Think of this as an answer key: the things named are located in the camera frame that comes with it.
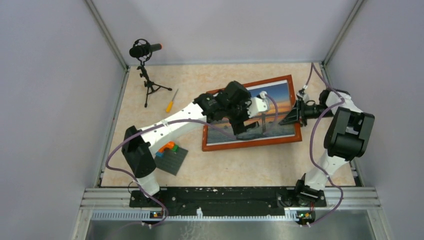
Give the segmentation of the yellow handled screwdriver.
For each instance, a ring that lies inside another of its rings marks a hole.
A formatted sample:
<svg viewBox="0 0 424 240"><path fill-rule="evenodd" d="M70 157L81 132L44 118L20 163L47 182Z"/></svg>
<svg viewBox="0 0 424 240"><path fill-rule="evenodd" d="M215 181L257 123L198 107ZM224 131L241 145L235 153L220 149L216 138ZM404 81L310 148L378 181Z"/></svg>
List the yellow handled screwdriver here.
<svg viewBox="0 0 424 240"><path fill-rule="evenodd" d="M172 97L171 101L168 103L168 105L167 105L167 107L166 107L166 110L165 110L165 112L166 112L166 113L170 113L170 111L171 111L171 109L172 109L172 107L173 107L174 100L175 100L175 97L176 97L176 95L177 95L178 91L179 91L179 89L177 89L177 90L175 91L175 93L174 93L174 95L173 95L173 97Z"/></svg>

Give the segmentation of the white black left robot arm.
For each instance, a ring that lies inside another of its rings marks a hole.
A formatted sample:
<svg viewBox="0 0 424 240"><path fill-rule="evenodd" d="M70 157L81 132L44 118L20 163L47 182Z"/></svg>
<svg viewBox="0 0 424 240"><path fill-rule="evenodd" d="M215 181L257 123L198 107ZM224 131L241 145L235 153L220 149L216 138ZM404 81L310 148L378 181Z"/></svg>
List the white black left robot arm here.
<svg viewBox="0 0 424 240"><path fill-rule="evenodd" d="M251 93L239 82L232 81L217 93L202 93L175 114L146 128L129 127L125 132L122 154L130 166L135 182L142 189L141 200L149 207L160 202L160 187L154 175L155 156L169 142L200 125L228 119L231 138L258 127L258 122L245 121L269 110L267 92Z"/></svg>

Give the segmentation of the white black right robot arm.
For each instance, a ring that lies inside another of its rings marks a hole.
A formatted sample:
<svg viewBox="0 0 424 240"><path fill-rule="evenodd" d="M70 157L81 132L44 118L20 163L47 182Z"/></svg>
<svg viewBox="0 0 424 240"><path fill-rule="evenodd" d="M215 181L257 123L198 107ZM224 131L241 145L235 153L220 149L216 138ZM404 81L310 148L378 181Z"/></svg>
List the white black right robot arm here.
<svg viewBox="0 0 424 240"><path fill-rule="evenodd" d="M327 88L320 93L319 103L310 104L299 94L292 110L279 124L306 126L309 119L322 118L332 118L323 141L324 152L313 169L296 182L292 201L298 206L324 201L328 178L365 153L375 122L375 116L360 110L347 91Z"/></svg>

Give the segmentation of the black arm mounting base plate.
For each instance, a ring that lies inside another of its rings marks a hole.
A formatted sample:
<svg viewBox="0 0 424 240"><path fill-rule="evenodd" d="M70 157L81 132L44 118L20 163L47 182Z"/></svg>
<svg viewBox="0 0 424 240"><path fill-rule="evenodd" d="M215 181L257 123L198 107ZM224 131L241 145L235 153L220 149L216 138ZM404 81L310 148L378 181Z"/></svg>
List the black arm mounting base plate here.
<svg viewBox="0 0 424 240"><path fill-rule="evenodd" d="M164 187L153 198L141 191L130 195L131 208L167 207L169 216L193 216L201 210L206 217L283 216L286 208L325 207L323 191L306 192L296 187Z"/></svg>

